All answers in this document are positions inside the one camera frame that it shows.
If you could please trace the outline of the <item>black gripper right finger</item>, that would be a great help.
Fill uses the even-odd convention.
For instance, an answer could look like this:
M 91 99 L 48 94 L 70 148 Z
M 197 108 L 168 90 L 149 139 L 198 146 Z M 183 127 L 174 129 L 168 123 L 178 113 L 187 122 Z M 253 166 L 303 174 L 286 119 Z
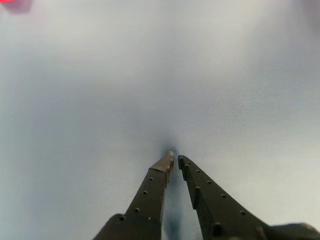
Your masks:
M 184 155 L 178 167 L 186 181 L 204 240 L 266 240 L 268 226 L 235 201 Z

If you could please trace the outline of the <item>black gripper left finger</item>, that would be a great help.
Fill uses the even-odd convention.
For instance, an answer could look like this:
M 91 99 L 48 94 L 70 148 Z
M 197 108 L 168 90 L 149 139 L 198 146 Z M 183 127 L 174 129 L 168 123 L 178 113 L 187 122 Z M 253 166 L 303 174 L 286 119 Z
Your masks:
M 174 152 L 168 151 L 147 171 L 124 214 L 115 214 L 95 236 L 96 240 L 160 240 L 167 185 L 174 168 Z

